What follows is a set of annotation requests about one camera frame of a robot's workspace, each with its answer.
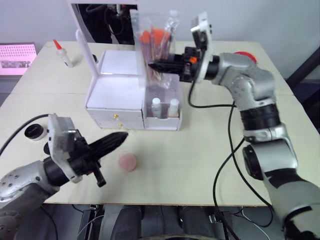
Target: black cable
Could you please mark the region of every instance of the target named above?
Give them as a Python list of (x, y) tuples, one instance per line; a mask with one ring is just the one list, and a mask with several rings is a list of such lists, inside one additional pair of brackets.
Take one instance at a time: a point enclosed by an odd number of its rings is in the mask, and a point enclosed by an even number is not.
[(100, 9), (104, 9), (104, 8), (107, 8), (107, 6), (105, 4), (89, 4), (85, 8), (85, 11), (86, 11), (87, 14), (92, 14), (92, 13), (97, 12)]
[(195, 84), (196, 84), (196, 81), (194, 80), (194, 81), (192, 82), (192, 85), (191, 85), (191, 87), (190, 87), (189, 94), (188, 94), (188, 104), (189, 104), (191, 107), (196, 108), (196, 109), (208, 109), (208, 108), (218, 108), (218, 107), (235, 107), (234, 104), (214, 104), (214, 105), (202, 105), (202, 106), (194, 105), (194, 104), (191, 102), (191, 97), (192, 97), (192, 93), (193, 93)]
[(35, 116), (33, 118), (31, 118), (30, 120), (26, 121), (21, 127), (19, 127), (9, 138), (7, 141), (5, 141), (5, 143), (3, 144), (3, 146), (0, 149), (0, 156), (1, 154), (4, 152), (4, 150), (6, 149), (6, 147), (8, 146), (8, 144), (12, 141), (12, 139), (28, 124), (32, 123), (33, 121), (37, 120), (37, 119), (41, 119), (41, 118), (46, 118), (48, 117), (49, 114), (42, 114), (39, 116)]
[(274, 219), (274, 214), (273, 214), (273, 207), (271, 206), (270, 203), (268, 203), (262, 196), (260, 196), (260, 194), (249, 184), (249, 182), (245, 179), (245, 176), (242, 174), (237, 160), (236, 160), (236, 156), (234, 153), (234, 145), (232, 143), (232, 137), (231, 137), (231, 117), (232, 117), (232, 113), (234, 111), (234, 107), (231, 108), (230, 114), (229, 114), (229, 119), (228, 119), (228, 137), (229, 137), (229, 142), (230, 142), (230, 148), (231, 148), (231, 153), (232, 153), (232, 158), (233, 158), (233, 162), (234, 165), (236, 167), (236, 170), (238, 171), (240, 177), (242, 178), (242, 180), (244, 181), (244, 183), (248, 186), (248, 188), (264, 203), (269, 207), (270, 213), (271, 213), (271, 218), (270, 221), (267, 224), (261, 225), (261, 224), (257, 224), (256, 222), (254, 222), (256, 225), (258, 225), (259, 227), (262, 228), (266, 228), (268, 226), (270, 226), (270, 224), (272, 223), (273, 219)]
[(222, 228), (223, 228), (225, 240), (229, 240), (228, 230), (227, 230), (226, 225), (223, 221), (222, 221)]
[(72, 206), (75, 210), (77, 210), (77, 211), (79, 211), (79, 212), (81, 212), (81, 213), (84, 213), (84, 211), (82, 211), (82, 210), (80, 210), (80, 209), (76, 208), (74, 204), (71, 204), (71, 206)]
[(216, 175), (214, 177), (213, 190), (212, 190), (213, 202), (214, 202), (214, 205), (216, 206), (218, 215), (221, 218), (221, 220), (223, 221), (223, 223), (225, 224), (226, 228), (231, 233), (231, 235), (235, 238), (235, 240), (240, 240), (240, 238), (234, 233), (232, 227), (228, 224), (225, 217), (221, 214), (221, 211), (220, 211), (218, 203), (217, 203), (216, 189), (217, 189), (217, 181), (218, 181), (218, 177), (220, 175), (220, 172), (222, 171), (222, 169), (224, 168), (226, 163), (229, 161), (229, 159), (232, 157), (232, 154), (234, 154), (241, 147), (241, 145), (244, 143), (244, 141), (245, 141), (245, 139), (243, 138), (240, 141), (240, 143), (235, 147), (235, 149), (230, 153), (230, 155), (226, 158), (226, 160), (224, 160), (224, 162), (221, 164), (220, 168), (218, 169), (218, 172), (216, 173)]
[(50, 219), (50, 221), (52, 222), (53, 224), (53, 227), (54, 227), (54, 231), (55, 231), (55, 239), (56, 240), (59, 240), (58, 238), (58, 229), (57, 229), (57, 225), (55, 223), (55, 220), (53, 219), (53, 217), (51, 216), (51, 214), (43, 207), (41, 206), (40, 209), (43, 211), (43, 213)]
[(107, 11), (109, 10), (109, 8), (106, 8), (105, 10), (104, 10), (104, 12), (103, 12), (103, 21), (104, 21), (104, 24), (106, 25), (106, 27), (109, 29), (109, 31), (110, 31), (110, 33), (112, 33), (113, 35), (120, 35), (123, 31), (124, 31), (124, 23), (123, 23), (123, 20), (122, 20), (122, 17), (120, 16), (120, 17), (116, 17), (117, 18), (117, 20), (120, 20), (120, 22), (121, 22), (121, 30), (119, 31), (119, 32), (117, 32), (117, 33), (114, 33), (112, 30), (111, 30), (111, 27), (110, 27), (110, 24), (108, 23), (108, 21), (107, 21)]
[(95, 240), (95, 239), (97, 239), (97, 234), (96, 234), (96, 225), (95, 225), (95, 221), (93, 221), (92, 223), (91, 223), (91, 232), (93, 232), (93, 239)]
[(244, 209), (243, 206), (241, 207), (241, 210), (239, 210), (239, 211), (237, 211), (237, 212), (235, 212), (235, 213), (233, 213), (233, 212), (231, 212), (231, 211), (222, 211), (222, 213), (230, 213), (230, 214), (232, 214), (232, 215), (236, 215), (236, 214), (241, 213), (241, 212), (242, 212), (242, 209)]
[(161, 212), (161, 218), (162, 218), (162, 233), (166, 234), (166, 221), (165, 221), (165, 215), (164, 215), (162, 206), (160, 206), (160, 212)]
[(238, 217), (238, 218), (241, 218), (241, 219), (244, 219), (244, 220), (246, 220), (246, 221), (248, 221), (248, 222), (250, 222), (250, 223), (252, 223), (252, 224), (255, 224), (255, 225), (257, 225), (257, 226), (259, 226), (259, 227), (261, 227), (261, 228), (266, 228), (266, 227), (269, 227), (270, 226), (270, 224), (272, 223), (272, 221), (271, 222), (269, 222), (268, 223), (268, 226), (267, 226), (267, 224), (266, 225), (261, 225), (261, 224), (259, 224), (259, 223), (257, 223), (257, 222), (255, 222), (255, 221), (252, 221), (252, 220), (249, 220), (249, 219), (246, 219), (244, 216), (239, 216), (239, 215), (234, 215), (235, 217)]

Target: pink screen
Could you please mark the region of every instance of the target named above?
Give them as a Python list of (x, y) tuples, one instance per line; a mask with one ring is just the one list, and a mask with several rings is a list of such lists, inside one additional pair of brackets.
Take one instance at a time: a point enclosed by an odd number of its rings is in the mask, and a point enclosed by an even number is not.
[(32, 43), (0, 44), (0, 75), (23, 75), (36, 56)]

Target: orange tip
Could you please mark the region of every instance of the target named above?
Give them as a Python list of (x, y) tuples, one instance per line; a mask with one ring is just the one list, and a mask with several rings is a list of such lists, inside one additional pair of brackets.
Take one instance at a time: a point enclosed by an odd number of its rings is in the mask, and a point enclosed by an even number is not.
[(61, 50), (62, 47), (60, 46), (60, 44), (57, 42), (57, 40), (53, 39), (54, 45), (56, 47), (56, 49)]
[(195, 56), (192, 56), (190, 57), (189, 61), (190, 63), (195, 64), (198, 61), (198, 59)]
[(149, 31), (144, 31), (142, 33), (142, 35), (140, 36), (140, 41), (145, 43), (145, 44), (149, 44), (151, 42), (151, 35)]
[(257, 64), (256, 57), (253, 54), (251, 54), (250, 52), (247, 52), (247, 51), (236, 51), (235, 54), (245, 55), (245, 56), (249, 57), (255, 64)]
[(163, 28), (152, 28), (153, 39), (156, 45), (160, 45), (165, 35)]

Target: red bottle cap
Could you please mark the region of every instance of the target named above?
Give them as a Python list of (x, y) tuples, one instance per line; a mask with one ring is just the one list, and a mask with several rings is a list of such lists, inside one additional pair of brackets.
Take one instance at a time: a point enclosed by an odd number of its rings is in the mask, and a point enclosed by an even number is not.
[(252, 61), (254, 61), (254, 63), (257, 63), (257, 59), (255, 56), (253, 56), (251, 53), (247, 52), (247, 51), (236, 51), (235, 54), (240, 54), (240, 55), (245, 55), (249, 58), (252, 59)]
[(61, 50), (62, 47), (60, 46), (60, 44), (57, 42), (57, 40), (53, 39), (54, 45), (56, 47), (56, 49)]

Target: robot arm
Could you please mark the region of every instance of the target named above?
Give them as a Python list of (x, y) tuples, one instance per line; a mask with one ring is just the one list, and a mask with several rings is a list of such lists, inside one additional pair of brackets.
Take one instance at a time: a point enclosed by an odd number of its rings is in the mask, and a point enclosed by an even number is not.
[(22, 220), (39, 208), (60, 186), (81, 181), (94, 173), (97, 185), (106, 184), (100, 158), (115, 150), (127, 132), (111, 133), (91, 144), (75, 129), (69, 117), (49, 115), (50, 157), (19, 167), (0, 181), (0, 240), (12, 240)]
[(205, 79), (230, 91), (241, 114), (244, 139), (249, 142), (242, 151), (247, 172), (264, 182), (286, 237), (320, 238), (320, 191), (297, 175), (298, 161), (286, 126), (280, 121), (272, 74), (244, 55), (213, 56), (206, 13), (194, 21), (191, 32), (196, 47), (186, 47), (173, 62), (158, 61), (149, 66), (162, 73), (179, 74), (182, 82)]

